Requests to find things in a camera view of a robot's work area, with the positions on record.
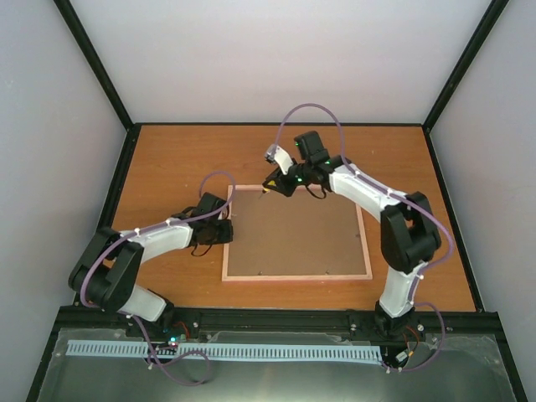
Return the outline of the yellow handled screwdriver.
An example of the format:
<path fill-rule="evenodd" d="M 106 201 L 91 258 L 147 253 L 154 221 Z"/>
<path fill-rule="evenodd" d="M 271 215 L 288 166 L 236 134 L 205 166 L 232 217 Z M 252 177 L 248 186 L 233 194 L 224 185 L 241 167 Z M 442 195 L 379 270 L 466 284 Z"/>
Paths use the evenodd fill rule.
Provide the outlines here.
<path fill-rule="evenodd" d="M 276 188 L 276 182 L 274 180 L 270 180 L 268 182 L 263 183 L 261 187 L 260 198 L 270 193 L 274 188 Z"/>

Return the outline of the pink picture frame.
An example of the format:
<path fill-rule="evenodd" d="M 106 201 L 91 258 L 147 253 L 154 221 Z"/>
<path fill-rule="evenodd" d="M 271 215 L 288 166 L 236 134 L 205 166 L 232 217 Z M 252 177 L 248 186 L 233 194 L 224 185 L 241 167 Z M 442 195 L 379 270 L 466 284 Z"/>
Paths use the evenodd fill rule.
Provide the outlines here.
<path fill-rule="evenodd" d="M 234 236 L 223 281 L 366 281 L 373 277 L 362 209 L 299 188 L 287 198 L 259 185 L 229 188 Z"/>

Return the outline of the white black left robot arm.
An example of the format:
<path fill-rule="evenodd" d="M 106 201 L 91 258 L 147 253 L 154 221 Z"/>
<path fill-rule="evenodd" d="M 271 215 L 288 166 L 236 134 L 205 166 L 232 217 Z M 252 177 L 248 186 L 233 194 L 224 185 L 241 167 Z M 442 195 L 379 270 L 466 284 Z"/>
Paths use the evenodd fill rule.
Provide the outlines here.
<path fill-rule="evenodd" d="M 197 205 L 165 221 L 141 229 L 98 229 L 68 279 L 87 307 L 137 316 L 156 337 L 174 327 L 173 304 L 137 284 L 143 263 L 175 250 L 196 251 L 200 245 L 233 240 L 229 201 L 203 193 Z"/>

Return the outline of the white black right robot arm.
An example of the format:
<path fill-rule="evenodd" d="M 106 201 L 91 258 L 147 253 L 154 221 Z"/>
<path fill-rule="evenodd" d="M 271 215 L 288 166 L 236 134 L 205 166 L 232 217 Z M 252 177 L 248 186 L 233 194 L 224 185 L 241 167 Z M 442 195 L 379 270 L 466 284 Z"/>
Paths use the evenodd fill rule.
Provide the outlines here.
<path fill-rule="evenodd" d="M 290 197 L 298 187 L 315 184 L 322 193 L 344 197 L 377 219 L 388 272 L 375 305 L 375 327 L 384 338 L 398 335 L 410 322 L 423 270 L 441 247 L 427 197 L 388 188 L 345 156 L 330 155 L 316 131 L 301 134 L 294 142 L 300 162 L 276 143 L 267 149 L 265 159 L 276 169 L 263 182 L 264 189 Z"/>

